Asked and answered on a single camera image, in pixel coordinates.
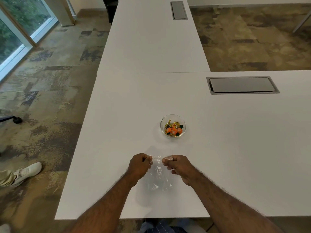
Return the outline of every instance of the glass bowl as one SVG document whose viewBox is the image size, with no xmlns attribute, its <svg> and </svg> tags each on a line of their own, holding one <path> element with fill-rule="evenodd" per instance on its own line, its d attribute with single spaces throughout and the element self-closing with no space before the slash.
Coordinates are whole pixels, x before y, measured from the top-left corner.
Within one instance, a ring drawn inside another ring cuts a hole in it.
<svg viewBox="0 0 311 233">
<path fill-rule="evenodd" d="M 168 122 L 170 122 L 170 126 L 169 126 L 170 129 L 167 130 Z M 164 118 L 162 118 L 161 123 L 160 123 L 160 129 L 165 136 L 169 138 L 178 138 L 178 137 L 181 137 L 185 133 L 186 124 L 185 124 L 185 121 L 182 119 L 182 117 L 176 114 L 169 114 L 165 116 Z"/>
</svg>

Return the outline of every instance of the clear plastic bag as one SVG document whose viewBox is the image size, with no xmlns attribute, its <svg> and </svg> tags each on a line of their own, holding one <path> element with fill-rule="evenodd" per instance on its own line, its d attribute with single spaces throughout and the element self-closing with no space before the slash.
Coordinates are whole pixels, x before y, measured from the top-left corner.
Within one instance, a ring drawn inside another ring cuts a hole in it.
<svg viewBox="0 0 311 233">
<path fill-rule="evenodd" d="M 165 157 L 165 159 L 173 160 L 172 156 Z M 170 182 L 171 172 L 162 163 L 161 156 L 153 157 L 153 165 L 148 174 L 148 189 L 155 190 L 169 190 L 173 186 Z"/>
</svg>

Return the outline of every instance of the shoe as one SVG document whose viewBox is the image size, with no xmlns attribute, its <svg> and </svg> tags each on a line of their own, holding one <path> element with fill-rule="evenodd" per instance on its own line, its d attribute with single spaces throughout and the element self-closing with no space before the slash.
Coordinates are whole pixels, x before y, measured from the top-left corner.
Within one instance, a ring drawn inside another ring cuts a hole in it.
<svg viewBox="0 0 311 233">
<path fill-rule="evenodd" d="M 8 224 L 3 224 L 2 226 L 0 226 L 0 233 L 10 233 L 11 232 L 11 228 Z"/>
<path fill-rule="evenodd" d="M 24 182 L 28 177 L 35 176 L 41 171 L 42 165 L 40 162 L 34 163 L 27 168 L 20 167 L 17 171 L 13 172 L 16 176 L 14 182 L 10 185 L 12 187 L 17 187 Z"/>
</svg>

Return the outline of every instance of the glass window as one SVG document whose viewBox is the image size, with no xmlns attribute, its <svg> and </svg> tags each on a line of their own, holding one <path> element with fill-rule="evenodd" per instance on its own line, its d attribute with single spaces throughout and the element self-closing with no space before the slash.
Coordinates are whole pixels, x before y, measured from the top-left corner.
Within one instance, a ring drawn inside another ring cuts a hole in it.
<svg viewBox="0 0 311 233">
<path fill-rule="evenodd" d="M 0 20 L 0 65 L 21 45 L 21 41 Z"/>
<path fill-rule="evenodd" d="M 41 0 L 0 0 L 17 22 L 32 35 L 51 17 Z"/>
</svg>

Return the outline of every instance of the left hand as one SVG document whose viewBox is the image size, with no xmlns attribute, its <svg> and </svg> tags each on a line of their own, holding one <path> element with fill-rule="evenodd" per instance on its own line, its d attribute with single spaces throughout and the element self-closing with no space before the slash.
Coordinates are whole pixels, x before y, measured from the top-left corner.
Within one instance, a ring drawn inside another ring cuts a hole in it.
<svg viewBox="0 0 311 233">
<path fill-rule="evenodd" d="M 146 174 L 152 164 L 152 156 L 148 156 L 144 153 L 133 156 L 125 173 L 130 176 L 131 181 L 133 181 L 133 186 L 135 186 L 138 180 Z"/>
</svg>

